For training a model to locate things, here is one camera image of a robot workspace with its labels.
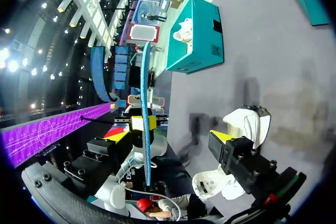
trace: grey floor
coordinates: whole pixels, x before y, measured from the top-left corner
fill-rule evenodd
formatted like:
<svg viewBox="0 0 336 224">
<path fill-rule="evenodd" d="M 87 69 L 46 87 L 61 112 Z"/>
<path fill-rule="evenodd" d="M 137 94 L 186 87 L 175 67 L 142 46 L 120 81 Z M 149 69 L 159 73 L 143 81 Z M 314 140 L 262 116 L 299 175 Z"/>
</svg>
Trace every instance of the grey floor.
<svg viewBox="0 0 336 224">
<path fill-rule="evenodd" d="M 214 0 L 224 32 L 225 63 L 185 75 L 173 73 L 168 141 L 178 153 L 191 141 L 189 123 L 203 114 L 222 118 L 243 104 L 272 115 L 262 154 L 305 173 L 292 199 L 297 210 L 320 181 L 336 143 L 336 46 L 331 26 L 312 27 L 296 0 Z M 215 169 L 208 136 L 193 150 L 191 176 Z M 211 199 L 229 217 L 250 206 L 251 196 Z"/>
</svg>

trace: banner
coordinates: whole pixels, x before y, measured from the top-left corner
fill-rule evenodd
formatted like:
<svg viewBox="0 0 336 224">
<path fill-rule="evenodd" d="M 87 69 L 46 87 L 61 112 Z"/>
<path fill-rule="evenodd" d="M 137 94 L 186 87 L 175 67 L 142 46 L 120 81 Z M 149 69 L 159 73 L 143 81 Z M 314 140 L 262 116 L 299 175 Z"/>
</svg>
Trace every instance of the banner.
<svg viewBox="0 0 336 224">
<path fill-rule="evenodd" d="M 104 66 L 105 47 L 92 47 L 91 49 L 91 74 L 94 88 L 97 95 L 103 102 L 113 101 L 107 93 L 104 83 L 103 66 Z"/>
</svg>

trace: person standing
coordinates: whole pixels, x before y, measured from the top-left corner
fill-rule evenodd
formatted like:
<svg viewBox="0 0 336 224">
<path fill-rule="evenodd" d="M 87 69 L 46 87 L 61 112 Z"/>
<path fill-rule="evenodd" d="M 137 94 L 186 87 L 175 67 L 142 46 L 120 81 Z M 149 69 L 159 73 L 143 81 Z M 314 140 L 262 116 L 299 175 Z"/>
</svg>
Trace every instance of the person standing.
<svg viewBox="0 0 336 224">
<path fill-rule="evenodd" d="M 158 16 L 158 15 L 153 15 L 151 13 L 147 13 L 147 14 L 141 14 L 141 17 L 149 20 L 149 21 L 159 21 L 159 22 L 166 22 L 167 17 L 162 17 L 162 16 Z"/>
</svg>

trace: person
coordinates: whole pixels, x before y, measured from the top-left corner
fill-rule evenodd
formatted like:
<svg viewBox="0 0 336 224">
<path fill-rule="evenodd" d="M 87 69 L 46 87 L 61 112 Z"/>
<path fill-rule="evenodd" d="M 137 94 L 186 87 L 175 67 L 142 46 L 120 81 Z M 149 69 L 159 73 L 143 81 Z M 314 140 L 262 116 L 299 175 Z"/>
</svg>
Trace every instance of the person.
<svg viewBox="0 0 336 224">
<path fill-rule="evenodd" d="M 140 47 L 139 45 L 135 47 L 137 52 L 143 52 L 144 46 Z M 157 46 L 151 46 L 151 52 L 164 52 L 164 49 L 161 47 L 157 47 Z"/>
<path fill-rule="evenodd" d="M 185 194 L 172 198 L 172 200 L 181 209 L 181 220 L 186 218 L 191 220 L 207 215 L 206 205 L 195 194 Z M 150 199 L 143 198 L 136 203 L 141 211 L 159 221 L 175 221 L 179 216 L 177 207 L 168 199 L 151 201 Z"/>
<path fill-rule="evenodd" d="M 151 13 L 147 13 L 147 14 L 141 14 L 141 17 L 150 20 L 150 21 L 160 21 L 160 22 L 166 22 L 167 17 L 162 17 L 162 16 L 158 16 L 158 15 L 152 15 Z"/>
</svg>

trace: qr code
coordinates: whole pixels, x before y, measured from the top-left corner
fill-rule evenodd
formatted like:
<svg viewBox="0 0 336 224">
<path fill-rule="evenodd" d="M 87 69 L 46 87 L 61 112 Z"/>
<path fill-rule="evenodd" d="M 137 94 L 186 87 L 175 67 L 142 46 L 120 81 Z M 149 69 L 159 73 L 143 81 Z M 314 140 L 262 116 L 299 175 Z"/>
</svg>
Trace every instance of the qr code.
<svg viewBox="0 0 336 224">
<path fill-rule="evenodd" d="M 220 50 L 221 50 L 220 47 L 217 47 L 215 45 L 211 45 L 211 54 L 212 55 L 221 56 Z"/>
</svg>

